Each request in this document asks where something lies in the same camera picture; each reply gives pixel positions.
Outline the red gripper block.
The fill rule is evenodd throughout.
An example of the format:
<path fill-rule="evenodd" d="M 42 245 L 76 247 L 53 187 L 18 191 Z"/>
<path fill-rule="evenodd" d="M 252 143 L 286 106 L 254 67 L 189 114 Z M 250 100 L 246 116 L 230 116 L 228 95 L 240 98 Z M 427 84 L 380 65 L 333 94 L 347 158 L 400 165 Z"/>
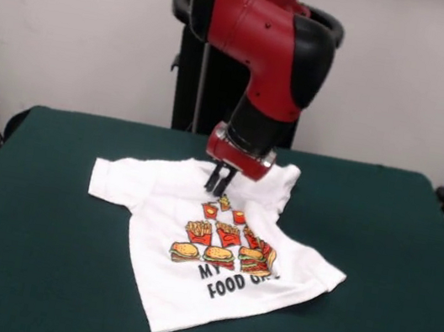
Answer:
<path fill-rule="evenodd" d="M 259 181 L 271 170 L 277 158 L 275 150 L 260 157 L 244 152 L 229 139 L 227 129 L 225 122 L 219 122 L 213 128 L 206 147 L 208 155 L 217 160 L 217 163 L 204 188 L 220 198 L 225 194 L 225 190 L 238 171 L 252 181 Z M 221 179 L 220 174 L 225 168 L 224 164 L 235 169 L 231 168 L 229 174 Z"/>

